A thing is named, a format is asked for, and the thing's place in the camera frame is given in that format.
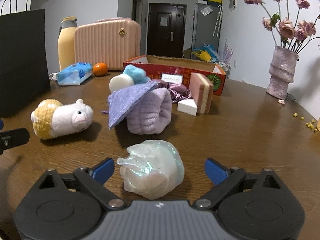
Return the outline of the purple satin scrunchie bonnet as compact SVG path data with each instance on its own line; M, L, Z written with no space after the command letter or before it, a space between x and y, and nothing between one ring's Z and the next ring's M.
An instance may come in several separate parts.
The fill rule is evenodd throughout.
M183 84L168 83L163 80L150 80L158 83L157 88L166 88L171 95L173 103L178 103L182 100L193 99L190 90Z

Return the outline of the white yellow plush alpaca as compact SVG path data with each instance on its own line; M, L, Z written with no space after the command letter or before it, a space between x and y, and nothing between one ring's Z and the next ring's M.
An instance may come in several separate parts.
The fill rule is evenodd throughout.
M50 140L86 130L91 126L93 110L82 99L64 105L55 99L46 99L30 115L35 135Z

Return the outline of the pink layered cleaning sponge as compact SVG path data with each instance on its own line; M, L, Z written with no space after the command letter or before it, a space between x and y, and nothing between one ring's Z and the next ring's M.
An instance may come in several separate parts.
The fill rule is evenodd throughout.
M197 113L208 114L213 96L211 81L203 74L191 73L189 90L197 105Z

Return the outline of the light blue fluffy puff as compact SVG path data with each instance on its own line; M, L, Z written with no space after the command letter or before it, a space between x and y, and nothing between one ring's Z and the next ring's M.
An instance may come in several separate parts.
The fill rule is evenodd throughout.
M145 70L143 70L142 68L138 68L132 64L127 65L123 73L131 77L135 85L147 83L151 80L146 75Z

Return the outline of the iridescent translucent shower cap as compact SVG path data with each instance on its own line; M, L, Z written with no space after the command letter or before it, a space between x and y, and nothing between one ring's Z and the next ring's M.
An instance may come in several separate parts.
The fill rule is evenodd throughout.
M149 200L161 198L184 180L184 165L176 147L164 140L146 140L118 158L124 189Z

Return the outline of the blue pocket tissue pack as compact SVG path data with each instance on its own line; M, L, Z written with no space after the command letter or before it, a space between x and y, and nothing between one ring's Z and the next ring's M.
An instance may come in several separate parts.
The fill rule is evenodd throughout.
M182 75L176 75L176 74L166 74L163 73L161 75L161 80L167 83L178 83L182 84L183 82L183 76Z

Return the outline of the dark brown entrance door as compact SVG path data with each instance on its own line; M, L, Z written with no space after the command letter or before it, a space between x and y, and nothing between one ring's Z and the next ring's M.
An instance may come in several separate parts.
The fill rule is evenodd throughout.
M150 3L146 53L153 56L182 57L187 6Z

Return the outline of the yellow thermos jug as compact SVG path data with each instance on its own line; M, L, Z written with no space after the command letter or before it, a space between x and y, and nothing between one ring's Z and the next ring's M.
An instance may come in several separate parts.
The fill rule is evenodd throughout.
M69 16L62 19L61 30L57 41L57 51L60 70L75 63L74 37L77 18Z

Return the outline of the black paper shopping bag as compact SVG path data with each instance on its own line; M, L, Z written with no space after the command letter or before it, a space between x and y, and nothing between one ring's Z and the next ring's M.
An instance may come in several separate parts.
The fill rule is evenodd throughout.
M14 115L49 90L45 10L1 16L1 117Z

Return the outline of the lavender fluffy towel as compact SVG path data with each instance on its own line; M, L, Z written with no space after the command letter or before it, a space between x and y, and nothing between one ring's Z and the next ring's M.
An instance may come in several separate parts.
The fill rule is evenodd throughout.
M170 124L172 100L168 89L148 92L127 115L127 127L133 134L160 134Z

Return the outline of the purple textured vase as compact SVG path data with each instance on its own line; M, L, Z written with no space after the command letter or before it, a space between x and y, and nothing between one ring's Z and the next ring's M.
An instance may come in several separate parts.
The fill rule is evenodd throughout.
M280 46L275 46L270 68L268 70L270 83L266 92L271 96L285 100L289 83L293 83L299 56L294 52Z

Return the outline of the white cylindrical sponge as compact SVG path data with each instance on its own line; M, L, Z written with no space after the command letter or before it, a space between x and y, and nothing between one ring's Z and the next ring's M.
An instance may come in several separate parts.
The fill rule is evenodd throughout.
M117 90L133 86L134 84L134 80L129 75L122 73L112 77L109 82L109 90L113 93Z

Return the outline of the yellow crumbs on table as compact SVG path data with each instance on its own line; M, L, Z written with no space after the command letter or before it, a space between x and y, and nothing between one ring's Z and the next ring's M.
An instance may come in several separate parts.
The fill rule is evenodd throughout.
M302 115L299 115L298 113L293 113L293 117L300 118L300 120L302 121L305 120L305 117ZM316 121L314 119L312 119L309 122L306 122L305 125L308 129L311 129L313 132L319 132L319 126L316 124Z

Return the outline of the white wedge makeup sponge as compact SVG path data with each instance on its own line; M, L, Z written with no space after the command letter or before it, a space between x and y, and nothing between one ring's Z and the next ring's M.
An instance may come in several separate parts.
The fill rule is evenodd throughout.
M192 116L197 115L197 105L194 99L185 99L178 102L177 110Z

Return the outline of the purple knitted cloth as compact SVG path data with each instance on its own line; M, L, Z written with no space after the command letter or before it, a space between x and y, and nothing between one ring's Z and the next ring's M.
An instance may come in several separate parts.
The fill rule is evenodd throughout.
M157 81L149 81L144 84L137 84L114 91L107 98L108 129L117 126L132 111L146 94L156 89Z

